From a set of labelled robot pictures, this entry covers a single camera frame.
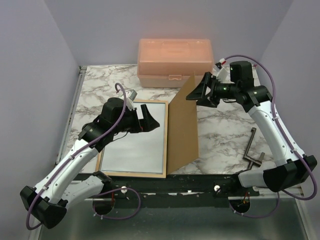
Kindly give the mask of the brown frame backing board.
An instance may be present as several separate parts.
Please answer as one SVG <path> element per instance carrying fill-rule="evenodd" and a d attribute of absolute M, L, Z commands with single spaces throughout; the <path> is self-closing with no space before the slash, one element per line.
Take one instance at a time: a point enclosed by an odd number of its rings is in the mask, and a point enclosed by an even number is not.
<path fill-rule="evenodd" d="M 199 157 L 196 103 L 186 97 L 196 87 L 191 75 L 168 105 L 166 173 L 193 162 Z"/>

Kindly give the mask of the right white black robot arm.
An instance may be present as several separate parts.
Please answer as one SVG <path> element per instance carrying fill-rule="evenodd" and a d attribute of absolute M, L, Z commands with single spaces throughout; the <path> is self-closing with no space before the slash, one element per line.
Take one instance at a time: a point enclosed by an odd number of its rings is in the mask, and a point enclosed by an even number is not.
<path fill-rule="evenodd" d="M 222 99 L 240 104 L 259 127 L 275 162 L 274 168 L 236 173 L 230 191 L 236 196 L 243 195 L 250 187 L 279 192 L 305 182 L 317 165 L 316 158 L 306 155 L 295 143 L 276 111 L 269 90 L 254 84 L 252 64 L 234 61 L 229 66 L 230 83 L 222 83 L 217 76 L 206 72 L 186 100 L 209 108 L 216 108 Z"/>

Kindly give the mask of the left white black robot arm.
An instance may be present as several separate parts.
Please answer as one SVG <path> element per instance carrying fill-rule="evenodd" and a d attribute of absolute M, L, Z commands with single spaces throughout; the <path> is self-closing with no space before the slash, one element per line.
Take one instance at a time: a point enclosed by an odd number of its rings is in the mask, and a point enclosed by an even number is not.
<path fill-rule="evenodd" d="M 77 185 L 70 184 L 91 159 L 113 142 L 118 133 L 148 133 L 160 127 L 146 104 L 140 108 L 142 119 L 129 99 L 109 98 L 101 114 L 82 127 L 78 139 L 63 160 L 34 187 L 26 185 L 20 191 L 27 216 L 34 216 L 47 229 L 52 229 L 73 204 L 95 195 L 107 197 L 111 185 L 108 177 L 100 171 Z"/>

